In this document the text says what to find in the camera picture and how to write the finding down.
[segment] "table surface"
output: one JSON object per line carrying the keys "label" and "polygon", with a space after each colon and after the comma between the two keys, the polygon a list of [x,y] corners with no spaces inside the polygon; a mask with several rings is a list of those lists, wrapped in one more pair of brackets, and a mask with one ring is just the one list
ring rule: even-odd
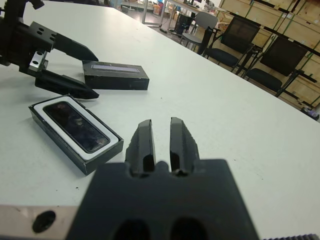
{"label": "table surface", "polygon": [[[148,91],[97,90],[81,101],[124,138],[152,119],[156,159],[169,163],[170,118],[184,120],[200,157],[226,159],[261,238],[320,235],[320,124],[253,84],[113,9],[27,4],[36,21],[88,46],[103,62],[141,65]],[[48,69],[84,80],[82,63],[57,50]],[[18,67],[0,67],[0,204],[79,205],[84,176],[32,120],[28,106],[57,94]]]}

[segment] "office chair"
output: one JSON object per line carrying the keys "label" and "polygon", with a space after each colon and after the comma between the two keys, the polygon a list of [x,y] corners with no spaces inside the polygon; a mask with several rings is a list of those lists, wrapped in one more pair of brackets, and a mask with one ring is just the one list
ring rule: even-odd
{"label": "office chair", "polygon": [[295,70],[307,51],[304,47],[289,41],[288,38],[278,36],[274,43],[265,53],[259,56],[242,77],[247,76],[248,80],[253,79],[268,89],[278,92],[282,87],[282,82],[278,78],[261,69],[252,69],[252,67],[260,59],[260,63],[287,77]]}
{"label": "office chair", "polygon": [[193,26],[191,33],[184,32],[182,33],[182,36],[181,36],[180,44],[182,43],[183,39],[186,39],[187,40],[185,45],[186,47],[188,46],[189,43],[194,44],[194,48],[196,46],[200,46],[202,43],[202,39],[193,35],[194,31],[196,30],[196,25],[204,28],[205,30],[209,27],[210,29],[213,29],[215,32],[218,31],[218,29],[215,28],[218,22],[218,18],[209,13],[206,13],[203,11],[199,12],[195,16],[194,21],[195,21],[195,25]]}
{"label": "office chair", "polygon": [[[230,22],[225,32],[213,39],[210,46],[204,51],[203,56],[207,59],[209,57],[217,60],[228,67],[231,67],[231,72],[238,66],[239,61],[247,54],[254,46],[251,42],[257,35],[260,24],[249,21],[245,18],[235,16]],[[233,56],[232,54],[223,51],[219,48],[212,48],[214,42],[221,38],[221,43],[226,45],[239,53],[242,53],[240,58]]]}

